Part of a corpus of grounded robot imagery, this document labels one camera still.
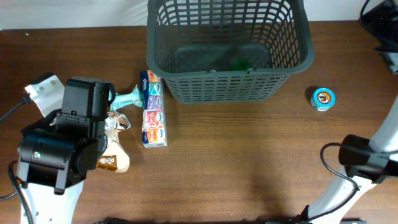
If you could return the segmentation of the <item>blue lidded round tin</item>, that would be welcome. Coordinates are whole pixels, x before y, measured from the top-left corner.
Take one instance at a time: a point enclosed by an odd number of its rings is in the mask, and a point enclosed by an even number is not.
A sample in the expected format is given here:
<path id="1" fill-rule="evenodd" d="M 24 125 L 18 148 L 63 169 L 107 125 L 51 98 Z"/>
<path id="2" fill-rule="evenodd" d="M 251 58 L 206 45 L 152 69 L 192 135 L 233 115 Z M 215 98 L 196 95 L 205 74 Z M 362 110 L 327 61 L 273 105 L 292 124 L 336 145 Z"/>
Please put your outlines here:
<path id="1" fill-rule="evenodd" d="M 310 97 L 311 106 L 317 111 L 327 111 L 336 102 L 335 94 L 328 88 L 317 88 Z"/>

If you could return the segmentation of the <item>grey plastic lattice basket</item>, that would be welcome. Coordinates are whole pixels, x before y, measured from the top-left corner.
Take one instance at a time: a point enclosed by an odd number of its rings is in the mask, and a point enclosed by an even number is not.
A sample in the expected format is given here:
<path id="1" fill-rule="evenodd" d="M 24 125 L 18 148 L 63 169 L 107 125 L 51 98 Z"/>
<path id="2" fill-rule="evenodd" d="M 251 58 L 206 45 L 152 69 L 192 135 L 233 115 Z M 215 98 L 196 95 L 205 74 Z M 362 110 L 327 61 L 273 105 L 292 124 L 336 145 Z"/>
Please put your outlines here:
<path id="1" fill-rule="evenodd" d="M 147 4 L 147 65 L 181 103 L 266 100 L 314 58 L 303 0 Z"/>

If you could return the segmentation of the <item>green capped jar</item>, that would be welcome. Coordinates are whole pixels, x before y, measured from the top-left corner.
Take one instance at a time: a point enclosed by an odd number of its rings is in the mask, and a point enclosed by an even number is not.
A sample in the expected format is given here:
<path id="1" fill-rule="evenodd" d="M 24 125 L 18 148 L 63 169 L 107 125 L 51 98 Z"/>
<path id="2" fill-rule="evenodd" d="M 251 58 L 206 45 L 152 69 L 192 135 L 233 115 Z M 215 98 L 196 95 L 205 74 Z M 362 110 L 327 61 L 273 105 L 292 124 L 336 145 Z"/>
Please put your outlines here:
<path id="1" fill-rule="evenodd" d="M 248 71 L 253 68 L 248 60 L 236 60 L 231 64 L 231 71 Z"/>

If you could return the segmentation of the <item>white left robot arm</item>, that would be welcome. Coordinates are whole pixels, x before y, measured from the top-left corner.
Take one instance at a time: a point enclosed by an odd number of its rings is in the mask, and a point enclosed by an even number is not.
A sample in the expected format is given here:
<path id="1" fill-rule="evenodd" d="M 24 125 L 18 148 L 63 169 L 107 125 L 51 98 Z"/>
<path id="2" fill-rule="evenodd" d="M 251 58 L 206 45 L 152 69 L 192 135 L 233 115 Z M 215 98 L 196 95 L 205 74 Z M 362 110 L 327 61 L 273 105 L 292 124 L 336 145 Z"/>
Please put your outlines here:
<path id="1" fill-rule="evenodd" d="M 25 91 L 43 117 L 22 130 L 17 150 L 21 223 L 71 223 L 87 173 L 107 148 L 114 85 L 85 77 L 62 84 L 46 73 Z"/>

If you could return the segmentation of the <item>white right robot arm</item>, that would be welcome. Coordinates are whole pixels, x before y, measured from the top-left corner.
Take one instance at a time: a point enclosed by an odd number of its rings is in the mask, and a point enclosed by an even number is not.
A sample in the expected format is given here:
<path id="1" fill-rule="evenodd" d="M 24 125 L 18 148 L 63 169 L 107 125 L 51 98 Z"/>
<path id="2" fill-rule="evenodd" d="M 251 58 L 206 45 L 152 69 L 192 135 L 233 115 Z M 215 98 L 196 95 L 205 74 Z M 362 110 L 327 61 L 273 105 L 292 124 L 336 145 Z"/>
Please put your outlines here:
<path id="1" fill-rule="evenodd" d="M 393 74 L 397 73 L 397 1 L 362 7 L 359 21 L 380 41 L 376 48 Z M 397 103 L 371 139 L 353 134 L 320 150 L 325 168 L 335 175 L 323 195 L 304 208 L 297 223 L 341 223 L 356 201 L 386 178 L 397 177 Z"/>

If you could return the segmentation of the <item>colourful Kleenex tissue pack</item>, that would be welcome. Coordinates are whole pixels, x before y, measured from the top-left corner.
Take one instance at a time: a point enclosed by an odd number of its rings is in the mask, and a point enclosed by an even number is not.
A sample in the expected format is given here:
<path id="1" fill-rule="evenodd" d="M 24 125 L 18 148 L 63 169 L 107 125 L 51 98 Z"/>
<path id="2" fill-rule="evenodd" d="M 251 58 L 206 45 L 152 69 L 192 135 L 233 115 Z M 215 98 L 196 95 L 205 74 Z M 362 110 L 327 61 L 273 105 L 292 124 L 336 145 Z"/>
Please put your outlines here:
<path id="1" fill-rule="evenodd" d="M 142 143 L 145 148 L 167 146 L 163 80 L 151 70 L 141 71 L 144 99 Z"/>

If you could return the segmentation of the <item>mint green wipes packet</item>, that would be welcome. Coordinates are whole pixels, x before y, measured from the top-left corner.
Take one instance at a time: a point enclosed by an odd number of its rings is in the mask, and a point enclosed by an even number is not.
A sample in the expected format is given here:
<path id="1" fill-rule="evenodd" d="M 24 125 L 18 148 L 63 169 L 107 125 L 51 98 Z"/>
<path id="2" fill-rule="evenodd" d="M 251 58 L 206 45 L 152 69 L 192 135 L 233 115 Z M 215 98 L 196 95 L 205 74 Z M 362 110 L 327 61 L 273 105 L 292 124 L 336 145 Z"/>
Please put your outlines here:
<path id="1" fill-rule="evenodd" d="M 110 105 L 110 111 L 117 111 L 125 106 L 134 105 L 139 108 L 144 107 L 144 97 L 138 86 L 136 85 L 132 92 L 120 95 L 119 93 L 111 94 L 114 97 Z"/>

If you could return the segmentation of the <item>brown cream snack bag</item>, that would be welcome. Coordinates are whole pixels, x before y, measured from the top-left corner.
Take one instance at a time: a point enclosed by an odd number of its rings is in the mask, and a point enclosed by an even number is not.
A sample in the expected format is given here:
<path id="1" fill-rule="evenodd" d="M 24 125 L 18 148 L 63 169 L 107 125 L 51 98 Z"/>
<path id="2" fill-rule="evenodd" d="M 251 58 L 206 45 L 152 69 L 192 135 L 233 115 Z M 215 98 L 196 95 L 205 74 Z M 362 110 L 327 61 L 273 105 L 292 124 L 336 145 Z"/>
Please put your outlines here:
<path id="1" fill-rule="evenodd" d="M 130 159 L 119 142 L 119 133 L 129 129 L 131 124 L 124 114 L 117 111 L 110 111 L 107 115 L 105 134 L 108 142 L 106 143 L 106 150 L 96 163 L 96 167 L 115 173 L 123 173 L 128 170 Z"/>

